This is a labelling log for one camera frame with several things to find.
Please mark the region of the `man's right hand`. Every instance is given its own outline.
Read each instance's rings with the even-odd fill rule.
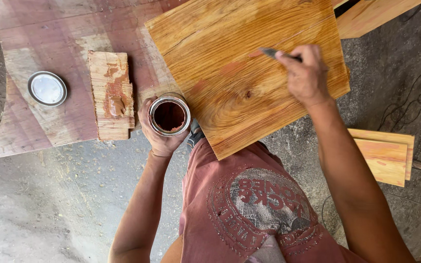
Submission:
[[[284,56],[283,51],[276,53],[276,59],[287,68],[289,92],[307,109],[332,100],[327,91],[327,67],[319,45],[298,46],[290,55],[300,57],[303,62]]]

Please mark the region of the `can lid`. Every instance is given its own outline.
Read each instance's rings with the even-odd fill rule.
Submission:
[[[57,106],[66,99],[66,86],[60,77],[48,72],[34,73],[28,82],[29,93],[32,98],[46,106]]]

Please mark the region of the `red t-shirt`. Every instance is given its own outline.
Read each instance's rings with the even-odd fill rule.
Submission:
[[[365,262],[335,242],[300,186],[259,143],[217,161],[200,140],[182,185],[182,263],[243,262],[269,235],[286,262]]]

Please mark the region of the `electrical cord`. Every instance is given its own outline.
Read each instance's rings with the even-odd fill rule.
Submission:
[[[412,17],[414,17],[415,15],[417,15],[417,13],[420,11],[420,9],[421,9],[421,4],[418,5],[417,9],[415,10],[415,12],[411,16],[407,17],[406,19],[401,18],[402,22],[405,23],[405,22],[411,20]]]
[[[414,200],[410,200],[410,199],[405,198],[405,197],[402,197],[402,196],[398,196],[398,195],[395,195],[395,194],[389,194],[389,193],[383,193],[383,194],[385,194],[385,195],[391,195],[391,196],[395,196],[395,197],[399,197],[399,198],[402,198],[402,199],[405,199],[405,200],[408,200],[408,201],[411,201],[411,202],[413,202],[413,203],[416,203],[416,204],[421,205],[421,203],[420,203],[420,202],[417,202],[417,201],[414,201]],[[324,228],[325,228],[326,230],[327,230],[327,227],[326,227],[326,224],[325,224],[325,221],[324,221],[324,207],[325,207],[325,205],[326,205],[327,200],[328,200],[330,197],[332,197],[332,195],[329,195],[328,197],[326,197],[326,198],[324,199],[324,203],[323,203],[323,206],[322,206],[322,208],[321,208],[321,219],[323,220],[323,225],[324,225]]]
[[[419,80],[421,80],[421,74],[413,82],[413,84],[412,84],[412,86],[411,86],[411,88],[410,88],[410,90],[407,94],[407,97],[404,100],[404,103],[402,103],[402,104],[392,103],[392,104],[390,104],[386,107],[386,110],[384,110],[384,112],[383,112],[383,117],[381,117],[381,123],[380,123],[380,125],[377,129],[378,131],[381,128],[383,128],[384,124],[386,123],[386,119],[388,117],[390,117],[391,120],[394,122],[394,125],[389,130],[390,132],[394,131],[396,128],[397,128],[397,130],[400,130],[400,129],[402,129],[402,127],[404,127],[404,125],[410,124],[418,118],[418,116],[421,113],[421,93],[418,94],[417,98],[414,98],[411,102],[409,102],[409,104],[407,104],[407,101],[409,100],[410,95],[411,95],[412,91],[414,90],[414,88],[417,85],[417,82]],[[416,116],[412,117],[410,120],[408,120],[408,121],[404,120],[406,115],[409,113],[410,106],[413,103],[419,104],[420,108],[418,110],[418,113],[416,113]]]

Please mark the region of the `paint can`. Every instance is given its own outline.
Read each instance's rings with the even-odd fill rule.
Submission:
[[[38,71],[29,77],[27,83],[30,96],[39,104],[55,107],[62,104],[67,96],[64,82],[48,71]]]
[[[180,135],[190,126],[190,108],[182,95],[175,92],[165,93],[151,104],[149,123],[159,135]]]

